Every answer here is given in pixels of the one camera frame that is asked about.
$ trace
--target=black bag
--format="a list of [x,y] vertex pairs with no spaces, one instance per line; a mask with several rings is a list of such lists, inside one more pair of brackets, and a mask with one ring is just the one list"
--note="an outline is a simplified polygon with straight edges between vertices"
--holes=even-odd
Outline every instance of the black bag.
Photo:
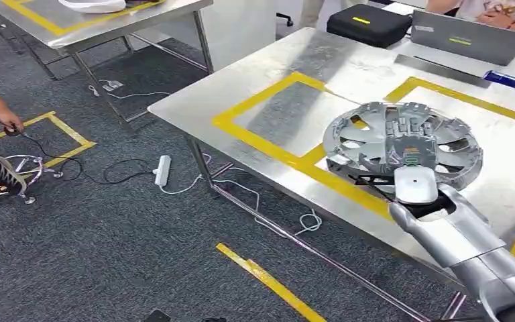
[[355,5],[337,12],[327,22],[327,32],[370,46],[387,48],[399,42],[412,25],[407,15],[371,7]]

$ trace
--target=stainless steel table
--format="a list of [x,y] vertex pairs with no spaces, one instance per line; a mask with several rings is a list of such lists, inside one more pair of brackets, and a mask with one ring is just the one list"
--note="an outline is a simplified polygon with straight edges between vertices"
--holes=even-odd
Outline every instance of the stainless steel table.
[[[120,118],[121,123],[127,125],[128,122],[145,115],[147,112],[144,111],[131,117],[124,116],[114,106],[107,91],[101,86],[102,84],[99,83],[91,68],[82,59],[80,53],[117,38],[122,38],[127,49],[132,51],[126,38],[127,35],[130,35],[211,73],[213,71],[212,61],[199,10],[212,3],[213,0],[161,0],[157,3],[145,2],[116,13],[85,14],[73,11],[61,5],[58,1],[0,0],[0,15],[61,54],[60,57],[50,62],[42,62],[32,48],[24,42],[23,37],[17,35],[17,39],[26,45],[29,53],[51,78],[55,78],[55,76],[47,65],[71,56],[78,67],[88,76],[92,85],[98,90],[105,104],[112,108]],[[205,66],[134,34],[136,31],[152,27],[181,15],[192,15],[194,19],[205,59]]]
[[[515,89],[477,83],[394,52],[305,28],[154,103],[149,111],[184,132],[211,191],[355,278],[417,321],[411,309],[212,183],[199,144],[368,240],[463,290],[390,220],[386,203],[326,171],[320,147],[336,116],[370,101],[418,101],[467,122],[484,149],[481,174],[463,194],[515,243]],[[465,296],[457,293],[445,317]]]
[[[400,15],[407,15],[413,13],[414,10],[418,8],[411,5],[393,3],[382,9],[395,12]],[[409,35],[404,37],[399,42],[391,45],[388,47],[388,49],[399,54],[427,59],[433,61],[434,63],[442,64],[446,67],[475,75],[478,78],[483,78],[484,75],[491,70],[502,72],[504,74],[515,77],[515,58],[511,61],[511,63],[509,63],[509,65],[499,66],[489,62],[484,62],[481,60],[476,60],[473,58],[452,54],[443,50],[412,43]]]

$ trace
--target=cable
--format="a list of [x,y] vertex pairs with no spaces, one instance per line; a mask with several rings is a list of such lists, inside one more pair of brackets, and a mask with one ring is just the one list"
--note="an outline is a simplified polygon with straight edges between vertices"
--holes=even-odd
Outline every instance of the cable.
[[[105,82],[108,82],[108,83],[111,82],[111,80],[106,80],[106,79],[101,79],[99,81],[105,81]],[[88,89],[90,91],[92,91],[95,96],[99,97],[99,93],[97,92],[97,90],[96,90],[96,88],[94,86],[89,85]],[[151,96],[151,95],[155,95],[155,94],[170,95],[171,93],[168,93],[168,92],[153,92],[153,93],[147,93],[147,94],[138,93],[138,94],[129,94],[129,95],[126,95],[126,96],[123,96],[123,97],[117,96],[117,95],[112,94],[112,93],[107,93],[107,94],[109,96],[111,96],[111,97],[115,97],[116,99],[128,99],[128,98],[134,97],[134,96]]]
[[[0,124],[3,124],[5,127],[9,127],[10,126],[9,124],[5,124],[5,123],[1,122],[1,120],[0,120]],[[137,173],[131,174],[131,175],[126,176],[126,177],[124,177],[122,179],[119,179],[119,180],[109,180],[108,177],[109,177],[110,171],[114,167],[119,165],[119,164],[124,164],[126,162],[131,162],[131,161],[140,161],[140,162],[143,162],[143,164],[145,164],[145,165],[148,164],[148,162],[145,161],[145,160],[142,160],[142,159],[139,159],[139,158],[132,158],[132,159],[122,160],[122,161],[118,161],[116,163],[110,164],[106,169],[103,170],[103,180],[104,180],[104,182],[101,182],[101,181],[96,180],[95,178],[93,178],[92,176],[90,176],[89,174],[87,174],[84,171],[84,166],[83,166],[82,162],[80,162],[80,160],[78,160],[76,158],[71,158],[71,157],[68,157],[68,156],[54,156],[54,155],[51,155],[51,154],[49,154],[49,153],[47,153],[45,151],[45,149],[42,147],[41,143],[39,141],[37,141],[36,139],[31,138],[30,136],[26,135],[23,132],[20,132],[20,135],[23,138],[28,139],[31,142],[35,143],[38,146],[38,148],[40,149],[40,152],[42,152],[43,155],[45,155],[45,156],[47,156],[49,158],[65,159],[66,161],[60,165],[60,169],[58,170],[59,172],[62,172],[64,170],[64,167],[68,164],[68,160],[76,162],[78,164],[78,173],[76,174],[76,176],[74,176],[73,178],[68,178],[68,179],[63,178],[63,181],[73,181],[73,180],[76,180],[77,178],[79,178],[82,174],[84,174],[84,176],[86,176],[87,178],[89,178],[90,180],[92,180],[96,184],[120,184],[120,183],[123,183],[125,181],[128,181],[129,179],[135,178],[137,176],[142,176],[144,174],[152,174],[152,172],[150,170],[148,170],[148,169],[145,170],[145,168],[143,168],[141,170],[141,172],[137,172]]]
[[[203,153],[203,156],[206,156],[208,158],[208,160],[205,160],[205,164],[208,164],[208,163],[210,163],[210,161],[212,161],[212,156],[210,154]],[[179,190],[179,191],[174,191],[174,192],[166,191],[162,186],[159,186],[159,189],[161,189],[161,191],[167,195],[178,195],[180,193],[185,193],[186,191],[189,191],[190,189],[192,189],[194,187],[194,185],[202,178],[203,178],[203,176],[201,174],[199,174],[194,179],[194,181],[190,184],[190,186],[188,186],[185,189]]]
[[[209,154],[206,154],[206,153],[203,153],[203,156],[204,157],[207,157],[207,160],[205,160],[205,164],[208,164],[210,163],[210,161],[212,160],[212,156],[210,156]],[[246,172],[244,169],[242,168],[236,168],[236,167],[231,167],[229,168],[228,170],[238,170],[238,171],[243,171],[243,172]],[[195,179],[194,181],[188,186],[186,187],[185,189],[182,189],[182,190],[179,190],[179,191],[174,191],[174,192],[170,192],[170,191],[166,191],[162,186],[159,186],[159,188],[161,189],[161,191],[167,195],[178,195],[180,193],[185,193],[186,191],[189,191],[190,189],[192,189],[195,184],[199,181],[203,179],[203,176],[201,174],[199,174]],[[260,207],[260,194],[255,191],[255,190],[251,190],[250,188],[238,183],[238,182],[235,182],[235,181],[232,181],[232,180],[215,180],[215,179],[212,179],[213,182],[218,182],[218,183],[231,183],[231,184],[235,184],[236,186],[250,192],[250,193],[253,193],[255,195],[255,208],[254,210],[255,211],[258,211],[259,207]],[[307,217],[312,217],[316,223],[314,225],[311,225],[311,226],[308,226],[307,224],[305,224],[304,220],[305,218]],[[258,218],[253,218],[253,220],[256,222],[256,223],[259,223],[260,225],[264,226],[265,228],[273,231],[274,233],[276,233],[277,235],[279,235],[280,237],[283,237],[283,238],[287,238],[285,236],[283,236],[282,234],[278,233],[277,231],[275,231],[274,229],[272,229],[271,227],[267,226],[265,223],[261,222]],[[301,229],[300,231],[296,232],[295,235],[299,235],[301,233],[304,233],[305,231],[316,231],[318,230],[321,225],[323,224],[323,219],[321,219],[313,209],[311,209],[311,213],[306,213],[304,215],[301,215],[299,217],[299,223],[301,224],[301,226],[303,227],[303,229]]]

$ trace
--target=black cable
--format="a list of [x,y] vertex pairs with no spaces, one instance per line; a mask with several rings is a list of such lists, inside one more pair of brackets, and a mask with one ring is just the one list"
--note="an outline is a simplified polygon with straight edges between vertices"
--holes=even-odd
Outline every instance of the black cable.
[[[3,124],[5,127],[9,127],[10,125],[7,125],[3,122],[1,122],[0,120],[0,124]],[[35,143],[38,148],[40,149],[40,151],[47,157],[49,158],[61,158],[61,159],[65,159],[66,161],[64,163],[62,163],[62,165],[60,165],[60,169],[58,170],[59,172],[62,172],[64,170],[64,167],[68,164],[68,161],[73,161],[73,162],[76,162],[78,164],[78,174],[76,174],[76,176],[74,176],[73,178],[69,178],[69,179],[63,179],[63,181],[73,181],[73,180],[76,180],[77,178],[79,178],[82,174],[84,174],[84,176],[86,176],[87,178],[89,178],[90,180],[92,180],[94,183],[97,183],[97,184],[120,184],[120,183],[123,183],[125,181],[128,181],[132,178],[135,178],[137,176],[142,176],[142,175],[145,175],[145,174],[151,174],[151,171],[148,170],[148,168],[144,168],[142,167],[142,170],[141,172],[137,172],[135,174],[131,174],[129,176],[126,176],[125,178],[122,178],[120,180],[109,180],[108,179],[108,176],[109,176],[109,173],[110,171],[120,165],[120,164],[124,164],[126,162],[131,162],[131,161],[140,161],[144,164],[144,166],[148,166],[148,162],[145,161],[145,160],[142,160],[142,159],[139,159],[139,158],[132,158],[132,159],[127,159],[127,160],[122,160],[122,161],[118,161],[114,164],[110,164],[106,169],[103,170],[103,180],[105,182],[101,182],[101,181],[97,181],[95,178],[93,178],[92,176],[90,176],[89,174],[87,174],[85,171],[84,171],[84,165],[82,164],[82,162],[80,162],[80,160],[76,159],[76,158],[71,158],[71,157],[68,157],[68,156],[53,156],[49,153],[46,153],[46,151],[44,150],[44,148],[42,147],[42,145],[40,144],[39,141],[27,136],[26,134],[20,132],[20,135],[23,137],[23,138],[26,138],[26,139],[29,139],[30,141],[32,141],[33,143]]]
[[387,193],[385,193],[384,191],[380,190],[377,188],[377,186],[372,183],[371,181],[369,180],[366,180],[364,179],[362,176],[359,176],[358,178],[356,178],[355,180],[362,180],[364,181],[364,183],[368,186],[370,186],[371,188],[373,188],[374,190],[376,190],[379,194],[381,194],[382,196],[384,196],[384,198],[386,198],[389,202],[393,203],[395,200],[390,198],[390,196],[388,196]]

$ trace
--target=robotic hand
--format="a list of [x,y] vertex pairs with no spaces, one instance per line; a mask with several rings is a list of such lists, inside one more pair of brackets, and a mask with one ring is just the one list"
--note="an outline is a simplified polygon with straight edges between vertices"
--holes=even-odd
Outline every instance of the robotic hand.
[[402,117],[386,122],[386,164],[396,189],[391,216],[452,269],[487,321],[515,322],[515,257],[477,209],[451,186],[437,184],[431,127],[409,124]]

